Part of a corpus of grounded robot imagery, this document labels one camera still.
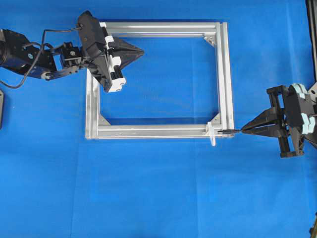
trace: wire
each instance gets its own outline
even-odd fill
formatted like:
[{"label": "wire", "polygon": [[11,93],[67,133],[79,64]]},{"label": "wire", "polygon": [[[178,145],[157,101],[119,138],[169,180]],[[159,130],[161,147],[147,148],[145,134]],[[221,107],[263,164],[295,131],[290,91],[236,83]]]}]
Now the wire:
[{"label": "wire", "polygon": [[[37,42],[32,41],[32,42],[29,42],[29,43],[24,44],[24,45],[22,46],[22,48],[29,47],[29,46],[31,46],[31,45],[36,45],[36,46],[41,47],[41,44],[40,44],[40,43],[37,43]],[[45,43],[44,46],[47,46],[47,47],[50,48],[50,49],[53,48],[53,46],[52,46],[50,43]]]},{"label": "wire", "polygon": [[8,85],[8,84],[6,84],[5,82],[3,82],[3,81],[1,81],[1,80],[0,80],[0,83],[1,83],[2,85],[4,85],[4,86],[8,87],[8,88],[11,88],[11,89],[17,89],[17,88],[19,88],[19,87],[21,87],[21,86],[23,85],[23,83],[25,82],[27,76],[28,76],[29,73],[32,71],[33,67],[35,66],[35,64],[36,64],[37,61],[39,60],[42,51],[44,50],[44,47],[45,47],[45,45],[46,45],[46,44],[44,44],[44,40],[45,40],[45,34],[46,34],[47,32],[71,32],[71,31],[76,31],[76,30],[80,30],[80,29],[81,29],[81,27],[71,28],[71,29],[69,29],[69,30],[51,30],[51,29],[45,29],[45,30],[43,31],[43,34],[42,34],[42,41],[41,41],[41,44],[40,44],[40,46],[41,46],[41,47],[40,47],[40,50],[39,50],[39,52],[37,53],[37,55],[36,55],[36,57],[35,57],[33,63],[31,64],[29,70],[24,74],[24,77],[23,77],[23,79],[21,80],[21,82],[20,82],[18,85],[16,85],[16,86]]}]

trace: aluminum frame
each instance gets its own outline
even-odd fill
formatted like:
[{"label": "aluminum frame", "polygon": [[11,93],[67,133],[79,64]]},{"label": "aluminum frame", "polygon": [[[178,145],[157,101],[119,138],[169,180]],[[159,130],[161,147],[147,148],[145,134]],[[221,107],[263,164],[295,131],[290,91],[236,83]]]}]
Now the aluminum frame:
[{"label": "aluminum frame", "polygon": [[87,70],[87,139],[232,137],[218,133],[233,129],[233,104],[227,23],[223,22],[106,22],[118,37],[202,37],[215,47],[218,114],[207,124],[110,125],[100,114],[100,86]]}]

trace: white plastic clip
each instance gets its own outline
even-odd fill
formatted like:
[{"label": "white plastic clip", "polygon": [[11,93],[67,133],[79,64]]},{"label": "white plastic clip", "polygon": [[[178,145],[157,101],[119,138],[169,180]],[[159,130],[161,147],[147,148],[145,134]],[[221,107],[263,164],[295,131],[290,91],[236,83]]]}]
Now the white plastic clip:
[{"label": "white plastic clip", "polygon": [[214,135],[214,127],[212,126],[211,121],[208,121],[208,122],[207,122],[207,125],[206,125],[206,133],[207,133],[207,135],[209,135],[209,137],[210,137],[211,145],[212,145],[212,146],[216,146],[216,137],[215,137],[215,135]]}]

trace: black metal bracket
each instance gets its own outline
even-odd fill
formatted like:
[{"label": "black metal bracket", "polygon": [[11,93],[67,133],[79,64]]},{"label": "black metal bracket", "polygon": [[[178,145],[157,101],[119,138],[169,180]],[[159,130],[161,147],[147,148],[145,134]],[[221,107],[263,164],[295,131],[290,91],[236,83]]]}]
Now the black metal bracket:
[{"label": "black metal bracket", "polygon": [[309,32],[312,42],[312,55],[314,61],[314,76],[315,81],[316,78],[316,71],[317,71],[317,0],[306,0],[306,7],[307,7],[307,16],[308,16],[308,23],[309,23]]}]

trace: blue table surface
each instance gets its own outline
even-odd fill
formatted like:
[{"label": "blue table surface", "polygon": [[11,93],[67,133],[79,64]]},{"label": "blue table surface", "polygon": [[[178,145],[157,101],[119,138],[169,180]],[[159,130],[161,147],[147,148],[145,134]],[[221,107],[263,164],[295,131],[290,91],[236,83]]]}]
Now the blue table surface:
[{"label": "blue table surface", "polygon": [[[266,89],[314,83],[303,0],[91,0],[0,2],[0,28],[40,41],[103,20],[228,22],[237,128],[269,107]],[[217,113],[214,49],[202,39],[126,39],[145,55],[127,85],[102,94],[119,123],[205,123]],[[76,32],[48,33],[47,42]],[[21,76],[0,69],[11,84]],[[317,211],[316,150],[279,157],[275,138],[86,140],[86,72],[28,78],[5,93],[0,130],[2,238],[309,237]]]}]

